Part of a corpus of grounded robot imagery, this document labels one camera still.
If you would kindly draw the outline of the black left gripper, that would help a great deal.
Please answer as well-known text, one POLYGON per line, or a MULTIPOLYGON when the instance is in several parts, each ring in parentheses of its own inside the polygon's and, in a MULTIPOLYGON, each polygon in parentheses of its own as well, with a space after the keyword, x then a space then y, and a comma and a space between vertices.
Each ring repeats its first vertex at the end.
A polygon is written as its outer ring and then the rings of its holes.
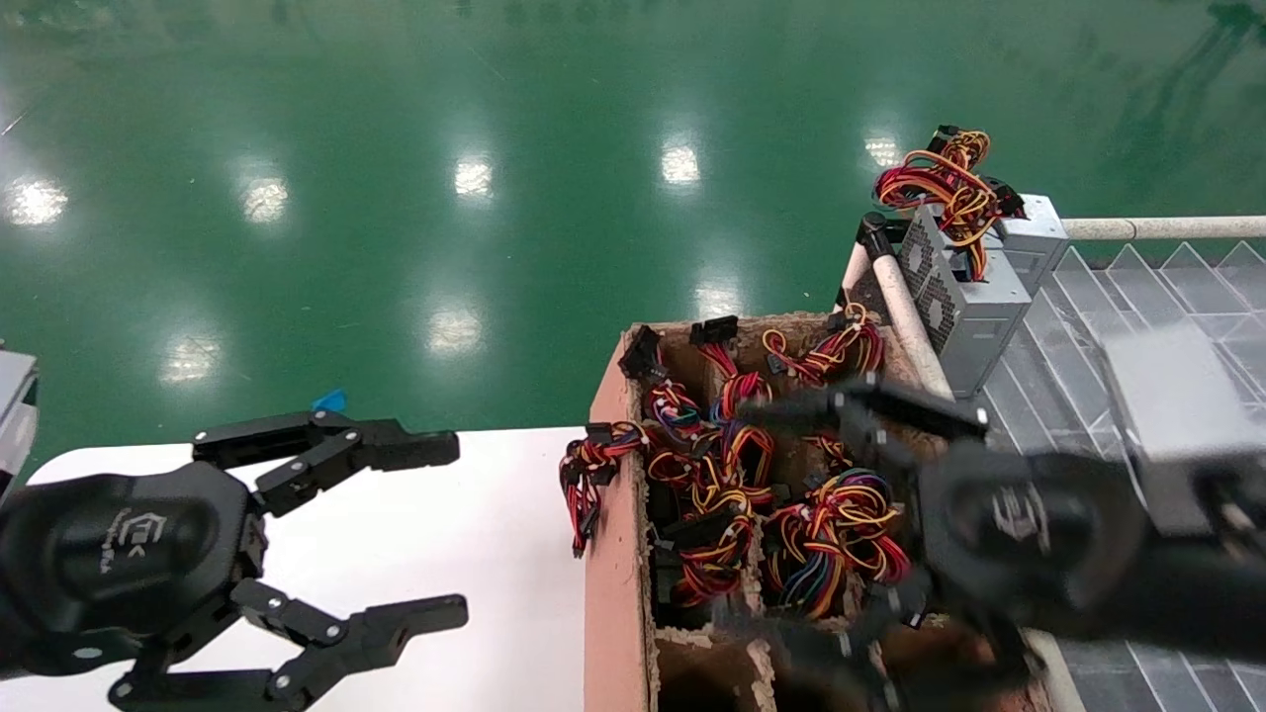
POLYGON ((3 504, 3 677, 67 677, 141 659, 109 692, 122 711, 308 711, 346 677, 394 666, 408 641, 468 622, 465 595, 335 620, 263 574, 248 486, 175 473, 32 484, 3 504), (170 671, 243 616, 300 646, 284 666, 170 671))

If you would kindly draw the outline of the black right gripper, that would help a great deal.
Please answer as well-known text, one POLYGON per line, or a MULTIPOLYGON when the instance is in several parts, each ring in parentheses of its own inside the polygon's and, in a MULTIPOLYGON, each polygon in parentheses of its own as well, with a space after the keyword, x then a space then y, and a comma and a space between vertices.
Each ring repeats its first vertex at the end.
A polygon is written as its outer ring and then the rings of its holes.
MULTIPOLYGON (((836 431, 855 462, 886 478, 915 474, 922 559, 946 594, 1047 632, 1098 628, 1099 609, 1151 536, 1125 462, 1076 452, 1018 455, 950 443, 919 465, 889 422, 952 442, 986 438, 986 410, 903 383, 837 383, 741 402, 742 422, 771 431, 836 431)), ((874 584, 842 632, 795 616, 757 616, 717 602, 714 627, 768 644, 793 671, 863 711, 931 711, 931 682, 882 663, 891 628, 924 618, 931 585, 874 584)))

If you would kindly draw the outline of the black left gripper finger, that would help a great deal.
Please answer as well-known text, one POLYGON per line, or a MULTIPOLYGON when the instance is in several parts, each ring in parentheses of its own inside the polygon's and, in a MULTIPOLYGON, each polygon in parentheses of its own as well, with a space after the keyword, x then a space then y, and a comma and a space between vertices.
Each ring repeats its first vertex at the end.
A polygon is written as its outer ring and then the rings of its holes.
POLYGON ((460 438, 453 431, 410 433, 396 419, 295 410, 200 432, 192 457, 222 470, 276 461, 256 479, 253 497, 257 509, 282 517, 366 469, 447 466, 460 459, 460 438))

